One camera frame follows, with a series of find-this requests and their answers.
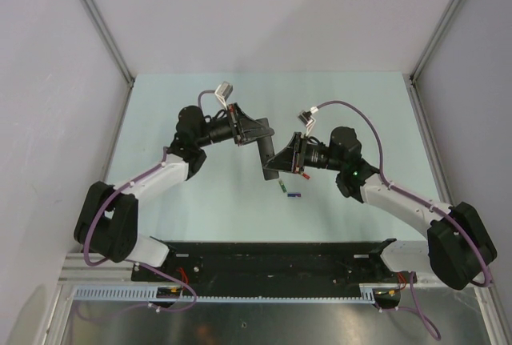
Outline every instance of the white wall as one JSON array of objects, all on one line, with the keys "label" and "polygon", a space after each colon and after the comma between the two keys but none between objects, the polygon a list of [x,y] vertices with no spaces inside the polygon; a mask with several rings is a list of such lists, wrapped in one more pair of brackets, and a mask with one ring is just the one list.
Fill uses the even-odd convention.
[{"label": "white wall", "polygon": [[498,248],[512,319],[512,0],[467,0],[419,80],[456,201],[474,204]]},{"label": "white wall", "polygon": [[410,72],[449,0],[97,0],[134,73]]},{"label": "white wall", "polygon": [[[126,86],[79,0],[0,4],[0,343],[41,317]],[[37,330],[28,322],[17,343]]]}]

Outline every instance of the red wire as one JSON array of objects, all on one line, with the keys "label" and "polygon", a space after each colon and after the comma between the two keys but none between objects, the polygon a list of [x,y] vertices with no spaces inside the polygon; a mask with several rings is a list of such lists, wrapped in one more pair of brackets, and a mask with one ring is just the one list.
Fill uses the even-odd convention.
[{"label": "red wire", "polygon": [[401,290],[401,291],[403,291],[403,290],[407,287],[407,280],[406,280],[406,278],[403,276],[403,274],[402,274],[402,273],[397,273],[397,275],[398,275],[398,281],[399,281],[400,283],[403,283],[403,287],[402,287],[402,286],[400,286],[400,290]]},{"label": "red wire", "polygon": [[179,268],[178,268],[178,271],[179,271],[179,273],[182,275],[182,281],[188,285],[188,283],[189,283],[189,278],[186,276],[186,273],[185,273],[185,271],[183,270],[183,268],[182,268],[182,267],[179,267]]}]

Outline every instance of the light green table surface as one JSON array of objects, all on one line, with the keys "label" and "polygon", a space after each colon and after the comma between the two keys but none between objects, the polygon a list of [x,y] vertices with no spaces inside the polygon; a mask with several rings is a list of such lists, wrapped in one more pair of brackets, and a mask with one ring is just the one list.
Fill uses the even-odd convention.
[{"label": "light green table surface", "polygon": [[[286,74],[141,74],[137,77],[108,181],[116,183],[157,162],[174,135],[178,112],[197,102],[198,93],[222,81],[234,84],[229,102],[252,118],[267,117],[281,150],[294,131],[301,109],[331,99],[353,103],[374,122],[381,135],[386,174],[396,183],[437,198],[434,179],[402,75],[396,72]],[[203,97],[206,114],[219,105]],[[313,135],[329,141],[336,126],[352,126],[363,156],[377,164],[377,145],[355,113],[328,106],[316,114]],[[363,241],[422,239],[384,211],[345,199],[329,170],[308,169],[311,180],[281,174],[287,198],[276,181],[266,182],[256,143],[238,147],[232,141],[206,147],[203,168],[190,181],[169,189],[139,211],[139,231],[158,239],[186,241]]]}]

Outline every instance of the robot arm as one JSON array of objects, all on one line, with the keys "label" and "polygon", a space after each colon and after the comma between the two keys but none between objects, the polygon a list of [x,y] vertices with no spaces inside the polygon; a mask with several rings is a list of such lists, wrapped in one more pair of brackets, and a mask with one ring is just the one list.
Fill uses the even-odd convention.
[{"label": "robot arm", "polygon": [[[361,150],[362,144],[354,129],[349,127],[335,128],[329,146],[296,132],[264,168],[294,174],[301,174],[305,166],[335,170],[338,172],[336,184],[343,196],[383,209],[420,232],[427,240],[424,247],[416,244],[411,249],[405,243],[396,243],[382,252],[384,263],[392,271],[425,271],[430,264],[430,269],[446,285],[458,290],[481,272],[481,264],[466,240],[452,223],[434,213],[434,209],[446,213],[464,229],[486,264],[496,258],[496,249],[472,206],[461,203],[453,207],[430,200],[431,206],[427,207],[414,201],[422,198],[404,187],[385,184],[380,170],[362,158]],[[412,261],[404,259],[406,251],[414,253]]]},{"label": "robot arm", "polygon": [[[115,263],[131,260],[153,267],[162,265],[169,248],[138,233],[139,205],[196,175],[206,160],[204,146],[231,138],[243,146],[274,134],[266,118],[254,120],[237,103],[226,105],[232,86],[225,82],[219,90],[225,108],[214,117],[205,116],[198,106],[180,111],[174,139],[156,166],[116,185],[97,182],[90,187],[74,230],[76,241]],[[262,146],[267,145],[258,144],[263,160],[269,152]],[[113,212],[112,217],[106,217],[105,211]]]}]

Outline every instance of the cable connector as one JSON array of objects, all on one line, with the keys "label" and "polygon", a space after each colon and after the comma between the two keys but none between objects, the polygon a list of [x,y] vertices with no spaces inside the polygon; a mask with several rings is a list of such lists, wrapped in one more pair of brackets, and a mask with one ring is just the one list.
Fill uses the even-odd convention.
[{"label": "cable connector", "polygon": [[215,97],[217,97],[217,100],[221,103],[221,105],[224,107],[224,109],[227,110],[227,104],[226,100],[233,92],[233,85],[231,85],[229,82],[224,81],[219,86],[217,86],[217,89],[215,90]]},{"label": "cable connector", "polygon": [[315,114],[317,111],[318,108],[316,106],[313,106],[308,111],[303,110],[297,115],[297,118],[306,127],[306,136],[308,136],[311,133],[314,124],[317,122],[317,120],[312,117],[312,114]]}]

